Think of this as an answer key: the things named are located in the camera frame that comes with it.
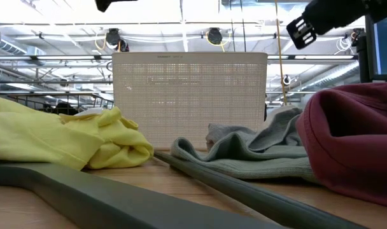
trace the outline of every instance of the hanging cord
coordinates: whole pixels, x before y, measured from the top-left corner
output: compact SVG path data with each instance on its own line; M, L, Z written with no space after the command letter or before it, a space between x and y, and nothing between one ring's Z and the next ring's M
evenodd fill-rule
M103 50L105 47L106 47L106 34L104 35L104 43L103 43L103 47L100 47L98 44L97 44L97 39L94 40L94 44L96 45L96 48L99 49L99 50Z
M278 35L278 55L279 55L279 59L280 59L281 89L283 91L284 106L287 106L287 95L285 92L284 77L283 77L283 59L281 58L280 28L279 28L279 20L278 20L278 3L277 3L277 0L274 0L274 2L276 3L276 16L277 16L276 23L277 23L277 35Z
M209 34L209 31L207 31L207 32L205 33L206 41L208 41L208 43L211 44L211 45L213 45L213 46L220 46L220 47L222 48L223 52L225 52L224 46L230 41L230 36L231 36L231 34L229 33L229 39L228 39L226 42L224 42L223 44L220 43L219 45L214 45L214 44L212 44L212 42L210 42L209 39L208 39L208 34Z
M233 18L232 18L232 0L229 0L229 5L230 5L230 22L232 23L233 50L236 52L236 44L234 43Z
M243 17L243 0L240 0L240 9L242 10L242 24L243 24L243 37L244 37L244 52L247 52L246 49L246 32L244 28L244 17Z

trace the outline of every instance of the table surface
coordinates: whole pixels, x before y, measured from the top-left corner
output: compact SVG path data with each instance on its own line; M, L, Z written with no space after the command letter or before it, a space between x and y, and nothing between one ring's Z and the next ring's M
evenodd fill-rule
M263 221L265 216L202 184L166 163L152 159L140 167L88 171L96 176L165 193L202 205L236 212ZM345 197L305 182L253 182L305 204L369 228L387 228L387 207ZM0 186L0 228L77 228L35 194Z

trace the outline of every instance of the perforated board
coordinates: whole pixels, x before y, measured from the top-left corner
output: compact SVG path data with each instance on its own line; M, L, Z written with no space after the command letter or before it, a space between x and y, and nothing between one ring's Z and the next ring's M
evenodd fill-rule
M206 149L209 123L257 130L264 120L265 53L116 53L115 105L156 148L186 137Z

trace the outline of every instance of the yellow shirt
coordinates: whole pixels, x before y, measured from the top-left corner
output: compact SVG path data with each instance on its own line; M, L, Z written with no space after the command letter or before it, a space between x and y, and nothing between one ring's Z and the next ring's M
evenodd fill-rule
M120 110L48 114L0 98L0 160L52 162L74 169L126 168L153 156L138 125Z

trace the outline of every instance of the clothing pile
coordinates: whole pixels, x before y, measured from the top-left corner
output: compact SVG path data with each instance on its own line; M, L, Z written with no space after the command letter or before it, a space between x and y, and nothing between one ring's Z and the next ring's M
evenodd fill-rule
M116 107L69 116L0 98L0 160L52 162L77 170L133 167L153 156L137 128Z
M206 140L209 153L178 138L171 154L239 179L301 177L387 206L387 83L320 91L304 112L273 111L258 132L210 124Z

